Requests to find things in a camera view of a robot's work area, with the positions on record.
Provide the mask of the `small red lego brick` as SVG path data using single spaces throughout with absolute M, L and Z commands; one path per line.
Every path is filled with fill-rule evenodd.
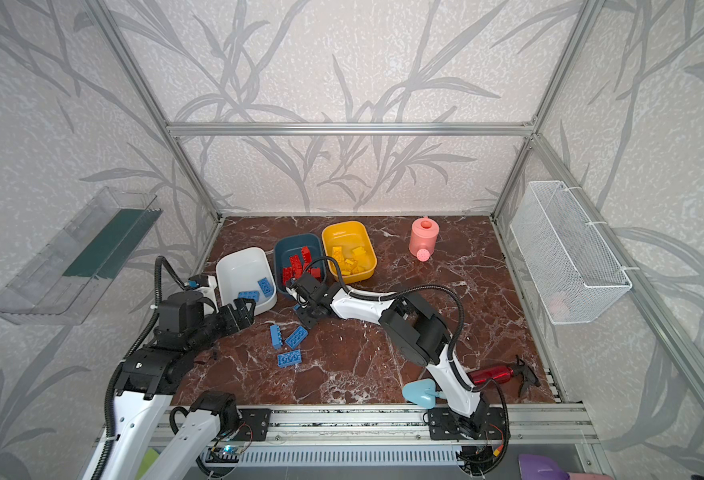
M 311 268 L 310 273 L 315 279 L 317 279 L 319 281 L 323 280 L 323 274 L 322 274 L 322 270 L 320 268 Z

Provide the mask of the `red lego brick top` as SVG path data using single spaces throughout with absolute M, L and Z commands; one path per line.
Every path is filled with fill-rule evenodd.
M 293 255 L 289 258 L 289 260 L 294 277 L 300 278 L 304 271 L 301 258 L 298 255 Z

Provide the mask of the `blue lego brick diagonal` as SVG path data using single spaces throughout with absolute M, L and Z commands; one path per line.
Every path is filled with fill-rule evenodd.
M 285 344 L 291 349 L 296 350 L 302 341 L 308 336 L 308 330 L 303 326 L 298 326 L 286 339 Z

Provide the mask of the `yellow curved lego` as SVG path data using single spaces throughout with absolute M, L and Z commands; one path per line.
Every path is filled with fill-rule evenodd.
M 333 246 L 332 247 L 331 256 L 339 264 L 343 264 L 345 261 L 345 257 L 343 255 L 343 250 L 340 246 Z

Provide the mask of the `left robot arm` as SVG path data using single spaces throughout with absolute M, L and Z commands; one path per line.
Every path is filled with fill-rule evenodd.
M 110 377 L 105 428 L 85 478 L 137 478 L 161 417 L 176 420 L 170 403 L 196 358 L 217 340 L 252 326 L 255 301 L 237 298 L 218 306 L 204 293 L 211 284 L 201 276 L 183 282 L 165 257 L 156 258 L 152 316 Z M 234 395 L 200 394 L 146 478 L 182 478 L 212 441 L 228 439 L 246 425 Z

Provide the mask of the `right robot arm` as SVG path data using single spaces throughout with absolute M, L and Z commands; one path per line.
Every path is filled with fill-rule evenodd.
M 420 295 L 422 291 L 446 294 L 457 307 L 453 331 L 443 316 Z M 378 293 L 354 289 L 339 279 L 333 284 L 304 272 L 286 284 L 298 306 L 296 314 L 306 329 L 326 317 L 359 320 L 381 327 L 391 343 L 409 362 L 425 368 L 429 377 L 406 384 L 402 395 L 428 412 L 432 439 L 509 439 L 509 415 L 502 390 L 501 406 L 493 408 L 484 388 L 471 382 L 455 350 L 465 320 L 465 310 L 451 289 L 434 284 L 400 292 Z

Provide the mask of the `white plastic bin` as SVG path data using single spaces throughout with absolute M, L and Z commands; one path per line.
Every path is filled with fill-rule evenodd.
M 264 297 L 258 285 L 258 281 L 264 277 L 269 278 L 274 286 L 274 294 L 269 298 Z M 256 302 L 256 315 L 271 310 L 277 303 L 272 270 L 266 253 L 261 248 L 249 247 L 224 256 L 216 264 L 216 279 L 222 304 L 229 304 L 238 298 L 239 292 L 250 290 L 261 293 L 259 301 Z

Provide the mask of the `blue lego brick bottom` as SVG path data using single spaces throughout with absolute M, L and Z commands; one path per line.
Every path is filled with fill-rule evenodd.
M 287 368 L 301 363 L 302 354 L 300 350 L 284 352 L 277 356 L 277 364 L 279 368 Z

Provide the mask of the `yellow plastic bin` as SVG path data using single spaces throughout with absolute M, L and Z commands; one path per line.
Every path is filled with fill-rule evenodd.
M 354 248 L 364 247 L 367 250 L 366 258 L 355 259 L 366 271 L 357 275 L 353 273 L 349 276 L 342 275 L 345 283 L 362 282 L 373 276 L 378 261 L 368 231 L 361 222 L 350 220 L 329 225 L 323 230 L 321 240 L 326 255 L 331 258 L 333 246 L 340 246 L 344 257 L 350 259 L 355 259 L 352 254 Z

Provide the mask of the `pink toy watering can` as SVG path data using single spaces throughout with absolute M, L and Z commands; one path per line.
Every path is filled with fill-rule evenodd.
M 435 250 L 439 225 L 429 217 L 418 218 L 411 225 L 409 251 L 420 262 L 428 261 Z

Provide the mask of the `light blue toy shovel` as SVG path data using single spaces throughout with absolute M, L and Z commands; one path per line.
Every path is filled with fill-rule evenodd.
M 445 400 L 446 395 L 438 389 L 437 383 L 425 378 L 405 384 L 402 387 L 404 399 L 420 408 L 431 410 L 438 400 Z

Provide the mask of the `purple toy object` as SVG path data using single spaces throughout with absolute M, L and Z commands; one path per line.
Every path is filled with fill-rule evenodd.
M 518 456 L 522 480 L 569 480 L 570 474 L 553 459 L 533 454 Z

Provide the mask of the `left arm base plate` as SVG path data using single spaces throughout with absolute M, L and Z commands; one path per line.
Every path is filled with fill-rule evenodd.
M 239 408 L 240 426 L 231 437 L 235 442 L 264 442 L 270 425 L 269 408 Z

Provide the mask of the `clear acrylic wall shelf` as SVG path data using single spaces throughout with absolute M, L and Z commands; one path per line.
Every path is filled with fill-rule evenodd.
M 0 318 L 82 324 L 161 215 L 155 194 L 102 188 L 0 291 Z

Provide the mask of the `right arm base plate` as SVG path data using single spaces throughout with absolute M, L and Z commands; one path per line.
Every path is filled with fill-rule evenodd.
M 426 412 L 425 423 L 431 440 L 502 441 L 508 433 L 505 411 L 489 407 L 482 411 L 478 425 L 461 426 L 458 417 L 447 407 L 438 406 Z

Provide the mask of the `aluminium front rail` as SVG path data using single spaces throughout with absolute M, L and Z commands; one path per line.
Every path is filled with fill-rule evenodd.
M 242 428 L 235 443 L 253 447 L 331 445 L 435 444 L 595 444 L 598 435 L 586 408 L 580 404 L 511 404 L 508 432 L 502 422 L 489 421 L 479 439 L 456 436 L 410 404 L 270 405 L 271 414 Z

